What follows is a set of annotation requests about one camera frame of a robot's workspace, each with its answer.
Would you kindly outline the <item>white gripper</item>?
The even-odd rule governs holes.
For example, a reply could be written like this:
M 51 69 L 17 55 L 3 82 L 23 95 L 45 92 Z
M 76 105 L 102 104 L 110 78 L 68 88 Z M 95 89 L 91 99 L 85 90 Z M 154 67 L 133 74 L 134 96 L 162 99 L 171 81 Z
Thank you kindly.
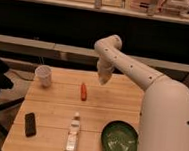
M 113 66 L 105 67 L 104 65 L 101 65 L 100 62 L 97 63 L 97 68 L 99 83 L 100 85 L 104 85 L 112 77 L 112 73 L 115 71 L 115 68 Z

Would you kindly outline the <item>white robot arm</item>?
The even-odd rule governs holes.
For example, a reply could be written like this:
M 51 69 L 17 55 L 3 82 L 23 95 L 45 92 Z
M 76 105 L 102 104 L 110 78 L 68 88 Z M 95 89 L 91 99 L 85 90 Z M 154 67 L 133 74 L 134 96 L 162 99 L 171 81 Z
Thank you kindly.
M 145 93 L 141 104 L 137 151 L 189 151 L 189 88 L 121 52 L 122 41 L 110 35 L 94 44 L 101 84 L 120 70 Z

